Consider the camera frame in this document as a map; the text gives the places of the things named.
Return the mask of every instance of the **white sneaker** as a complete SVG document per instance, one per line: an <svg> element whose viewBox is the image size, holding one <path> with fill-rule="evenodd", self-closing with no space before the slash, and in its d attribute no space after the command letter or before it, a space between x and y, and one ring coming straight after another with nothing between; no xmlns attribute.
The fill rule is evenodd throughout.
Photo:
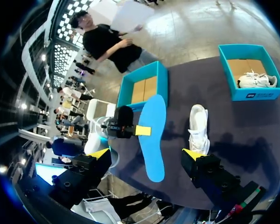
<svg viewBox="0 0 280 224"><path fill-rule="evenodd" d="M240 88L275 88L277 86L277 77L268 76L267 74L258 74L252 72L245 73L244 76L241 76L239 79Z"/></svg>
<svg viewBox="0 0 280 224"><path fill-rule="evenodd" d="M190 113L190 150L207 155L210 149L210 140L207 137L208 110L199 104L192 106Z"/></svg>

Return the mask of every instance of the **blue box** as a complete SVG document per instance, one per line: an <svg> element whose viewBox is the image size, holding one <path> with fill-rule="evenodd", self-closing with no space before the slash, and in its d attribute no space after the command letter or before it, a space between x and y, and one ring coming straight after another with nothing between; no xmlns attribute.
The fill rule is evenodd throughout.
<svg viewBox="0 0 280 224"><path fill-rule="evenodd" d="M168 71L161 62L153 62L143 66L127 75L122 79L117 107L127 105L134 111L142 110L146 101L131 104L134 83L144 79L157 76L156 94L160 94L168 105Z"/></svg>
<svg viewBox="0 0 280 224"><path fill-rule="evenodd" d="M280 95L280 75L266 49L253 44L225 44L219 45L220 60L222 62L227 82L231 91L232 101L244 100L272 100ZM277 77L276 88L238 88L227 60L254 59L260 60L266 74Z"/></svg>

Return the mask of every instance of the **open box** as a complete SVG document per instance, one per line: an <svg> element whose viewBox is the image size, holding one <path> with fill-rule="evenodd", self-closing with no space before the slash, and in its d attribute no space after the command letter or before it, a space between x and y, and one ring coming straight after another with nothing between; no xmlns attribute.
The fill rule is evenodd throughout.
<svg viewBox="0 0 280 224"><path fill-rule="evenodd" d="M225 44L219 45L219 52L233 101L269 100L280 95L280 75L263 46ZM276 88L239 88L238 78L245 72L251 72L251 69L255 73L276 76Z"/></svg>
<svg viewBox="0 0 280 224"><path fill-rule="evenodd" d="M117 107L127 105L134 111L139 111L155 94L164 98L167 107L168 71L160 62L143 66L123 77Z"/></svg>

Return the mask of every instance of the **shoe insole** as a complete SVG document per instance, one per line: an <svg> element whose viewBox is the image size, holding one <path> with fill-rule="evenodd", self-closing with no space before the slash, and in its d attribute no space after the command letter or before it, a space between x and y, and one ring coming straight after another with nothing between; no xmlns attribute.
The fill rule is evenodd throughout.
<svg viewBox="0 0 280 224"><path fill-rule="evenodd" d="M161 182L165 177L164 162L161 153L161 137L166 123L166 105L161 95L152 96L144 105L139 125L151 127L150 136L140 135L139 143L144 157L148 178Z"/></svg>

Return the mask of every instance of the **hand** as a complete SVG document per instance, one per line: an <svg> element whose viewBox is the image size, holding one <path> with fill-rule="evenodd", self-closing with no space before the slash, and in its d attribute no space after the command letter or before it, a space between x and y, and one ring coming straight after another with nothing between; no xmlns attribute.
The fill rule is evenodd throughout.
<svg viewBox="0 0 280 224"><path fill-rule="evenodd" d="M143 26L138 25L138 26L135 27L134 32L140 31L142 29L143 29Z"/></svg>
<svg viewBox="0 0 280 224"><path fill-rule="evenodd" d="M124 39L118 43L119 48L126 48L133 44L132 39Z"/></svg>

